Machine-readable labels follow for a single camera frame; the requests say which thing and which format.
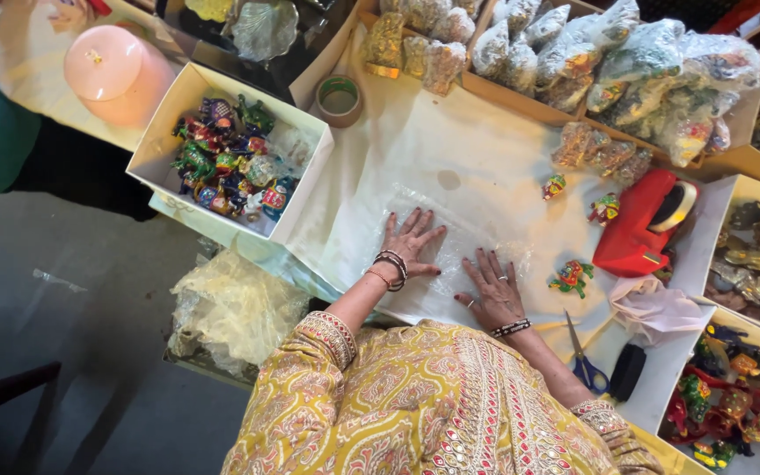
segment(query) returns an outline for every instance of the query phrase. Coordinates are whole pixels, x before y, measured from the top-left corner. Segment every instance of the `floor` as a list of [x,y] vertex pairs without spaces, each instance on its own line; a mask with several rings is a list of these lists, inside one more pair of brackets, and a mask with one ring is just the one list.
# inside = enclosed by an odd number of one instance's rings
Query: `floor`
[[0,195],[0,378],[62,362],[56,386],[0,406],[0,472],[218,472],[248,393],[161,361],[198,238],[164,216]]

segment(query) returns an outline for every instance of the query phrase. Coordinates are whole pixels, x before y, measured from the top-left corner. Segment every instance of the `chair leg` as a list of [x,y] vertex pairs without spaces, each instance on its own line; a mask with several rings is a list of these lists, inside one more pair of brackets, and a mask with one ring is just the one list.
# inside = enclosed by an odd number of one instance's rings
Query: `chair leg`
[[37,386],[57,379],[60,370],[60,362],[55,361],[24,373],[0,379],[0,405],[33,390]]

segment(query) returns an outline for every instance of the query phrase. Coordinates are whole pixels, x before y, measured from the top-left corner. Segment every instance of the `hand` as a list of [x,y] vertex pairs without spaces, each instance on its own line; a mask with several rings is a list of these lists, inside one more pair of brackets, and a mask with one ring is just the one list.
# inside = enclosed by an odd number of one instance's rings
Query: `hand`
[[[388,221],[386,221],[386,235],[383,240],[383,246],[381,246],[380,249],[387,249],[397,253],[400,258],[404,260],[409,277],[417,277],[418,275],[440,275],[442,273],[436,265],[421,264],[418,262],[418,255],[421,253],[421,250],[424,249],[424,246],[433,239],[441,236],[441,234],[448,229],[445,226],[439,226],[435,229],[424,232],[424,230],[430,225],[432,218],[432,210],[422,213],[420,208],[416,208],[415,211],[412,211],[412,214],[406,218],[406,221],[401,225],[397,234],[395,234],[395,225],[397,224],[395,213],[393,212],[390,214],[388,216]],[[381,268],[385,269],[386,272],[389,267],[395,271],[397,270],[394,265],[387,262],[379,262],[376,265],[381,264],[385,264],[385,266],[381,266]],[[394,277],[389,278],[389,280],[400,281],[402,278],[403,275],[395,275]]]
[[462,258],[462,266],[480,291],[480,302],[474,302],[467,293],[458,293],[453,298],[462,305],[470,304],[468,308],[486,331],[524,319],[521,293],[515,282],[515,265],[510,262],[506,266],[506,278],[501,279],[504,274],[494,251],[486,257],[483,249],[478,248],[476,256],[479,270],[467,257]]

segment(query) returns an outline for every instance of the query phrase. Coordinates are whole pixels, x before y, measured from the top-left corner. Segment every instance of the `finger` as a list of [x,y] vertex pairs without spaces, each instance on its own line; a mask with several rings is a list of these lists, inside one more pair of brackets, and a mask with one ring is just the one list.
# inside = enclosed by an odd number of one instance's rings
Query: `finger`
[[510,287],[512,287],[512,291],[515,292],[515,295],[518,296],[518,299],[521,298],[521,291],[518,288],[518,281],[515,279],[515,264],[510,262],[509,264],[506,264],[506,282],[509,284]]
[[418,275],[442,275],[442,270],[438,265],[433,264],[413,264],[409,267],[409,276],[417,277]]
[[400,231],[398,232],[399,236],[403,236],[407,232],[412,231],[412,227],[416,225],[418,222],[418,216],[421,215],[421,207],[417,207],[415,211],[412,211],[412,213],[409,215],[408,218],[406,218],[406,221],[404,221],[404,224],[400,226]]
[[486,282],[490,284],[496,283],[497,277],[494,275],[494,271],[491,269],[491,264],[486,257],[486,252],[482,248],[477,248],[475,254],[477,256],[477,264],[480,264],[480,272],[482,272],[482,275],[486,279]]
[[395,212],[392,211],[388,215],[388,219],[386,220],[386,238],[385,241],[388,241],[388,239],[395,235],[395,226],[398,224],[398,220],[396,219]]
[[435,229],[431,229],[430,231],[427,231],[424,234],[421,234],[421,236],[417,239],[417,243],[420,247],[424,247],[430,241],[441,236],[441,234],[444,234],[444,232],[446,231],[448,231],[447,226],[439,226]]
[[471,262],[467,257],[463,257],[462,268],[465,269],[465,272],[467,272],[471,280],[474,281],[474,285],[476,285],[480,292],[482,292],[482,290],[486,288],[488,284],[486,283],[486,279],[483,277],[480,271],[474,266],[474,263]]
[[480,318],[480,315],[482,315],[483,308],[480,306],[479,302],[476,302],[473,297],[468,295],[467,293],[458,293],[453,296],[453,298],[464,305],[465,307],[468,307],[471,312],[474,313],[474,316],[478,319]]
[[497,253],[493,249],[488,253],[488,263],[491,265],[491,271],[494,272],[494,275],[498,279],[504,275],[500,262],[497,261]]
[[430,221],[432,221],[432,217],[432,210],[429,210],[428,212],[422,214],[421,217],[418,218],[416,225],[412,227],[412,232],[415,232],[416,236],[420,236],[421,232],[424,232],[424,230],[427,229],[428,224],[430,224]]

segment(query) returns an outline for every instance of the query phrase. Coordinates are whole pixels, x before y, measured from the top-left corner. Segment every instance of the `red tape dispenser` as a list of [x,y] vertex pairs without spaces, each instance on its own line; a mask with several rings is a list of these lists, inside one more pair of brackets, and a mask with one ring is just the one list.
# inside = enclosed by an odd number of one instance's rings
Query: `red tape dispenser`
[[654,168],[621,194],[617,218],[606,226],[592,262],[618,277],[640,277],[669,264],[661,251],[697,201],[699,191],[672,172]]

